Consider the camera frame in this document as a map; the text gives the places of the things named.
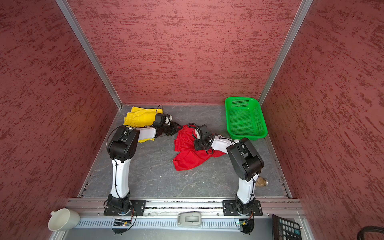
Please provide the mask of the red shorts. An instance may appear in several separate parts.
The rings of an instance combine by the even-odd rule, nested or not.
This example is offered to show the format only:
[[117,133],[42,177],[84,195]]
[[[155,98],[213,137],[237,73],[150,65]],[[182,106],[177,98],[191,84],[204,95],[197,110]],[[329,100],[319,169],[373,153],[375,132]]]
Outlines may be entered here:
[[218,158],[225,155],[225,153],[215,150],[210,150],[209,153],[205,150],[196,151],[194,146],[196,136],[195,130],[187,125],[179,130],[177,138],[174,140],[175,152],[179,152],[173,159],[176,171],[191,170],[200,166],[209,158]]

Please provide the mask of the yellow shorts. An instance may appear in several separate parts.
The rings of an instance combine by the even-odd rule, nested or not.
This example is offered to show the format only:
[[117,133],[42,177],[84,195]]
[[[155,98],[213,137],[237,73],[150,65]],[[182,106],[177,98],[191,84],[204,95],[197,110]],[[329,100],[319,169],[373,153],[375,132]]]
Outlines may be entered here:
[[123,126],[140,131],[139,143],[154,141],[157,130],[152,125],[156,119],[156,114],[162,113],[162,109],[132,107],[131,112],[128,112],[124,117]]

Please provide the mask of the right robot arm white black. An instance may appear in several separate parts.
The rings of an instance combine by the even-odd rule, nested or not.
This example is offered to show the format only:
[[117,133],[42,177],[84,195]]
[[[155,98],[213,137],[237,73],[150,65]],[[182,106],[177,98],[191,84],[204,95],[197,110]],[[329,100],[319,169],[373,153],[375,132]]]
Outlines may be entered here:
[[234,203],[235,211],[241,216],[252,214],[256,205],[256,182],[265,166],[252,142],[247,138],[232,140],[221,135],[197,136],[194,146],[197,151],[204,150],[208,153],[220,151],[229,156],[234,171],[239,177],[239,187]]

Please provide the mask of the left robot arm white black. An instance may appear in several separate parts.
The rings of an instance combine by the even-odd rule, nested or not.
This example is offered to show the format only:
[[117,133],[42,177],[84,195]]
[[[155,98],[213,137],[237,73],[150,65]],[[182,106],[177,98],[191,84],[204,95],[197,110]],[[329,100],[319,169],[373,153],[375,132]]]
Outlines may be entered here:
[[170,122],[161,127],[131,127],[121,125],[113,130],[113,137],[107,143],[107,152],[113,165],[112,188],[105,203],[105,216],[127,216],[140,214],[140,210],[130,201],[129,168],[139,142],[157,138],[161,135],[172,136],[182,126]]

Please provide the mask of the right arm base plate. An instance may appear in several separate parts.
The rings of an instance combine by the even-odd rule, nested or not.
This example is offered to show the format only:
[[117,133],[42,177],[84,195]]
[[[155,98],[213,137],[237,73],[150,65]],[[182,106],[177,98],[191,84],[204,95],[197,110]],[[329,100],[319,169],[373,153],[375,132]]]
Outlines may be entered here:
[[257,200],[252,200],[248,204],[243,204],[240,200],[224,200],[222,205],[224,216],[249,217],[253,214],[259,217],[263,215],[261,202]]

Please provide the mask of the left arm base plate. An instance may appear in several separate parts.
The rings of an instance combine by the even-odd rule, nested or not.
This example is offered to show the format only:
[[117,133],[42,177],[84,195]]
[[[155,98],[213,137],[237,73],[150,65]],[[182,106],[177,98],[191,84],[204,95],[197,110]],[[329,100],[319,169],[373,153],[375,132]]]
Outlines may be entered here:
[[104,209],[104,216],[118,216],[118,217],[128,217],[131,215],[142,216],[146,207],[146,200],[130,200],[131,209],[127,210],[125,214],[122,214],[121,210],[117,210],[112,207],[111,204],[107,203]]

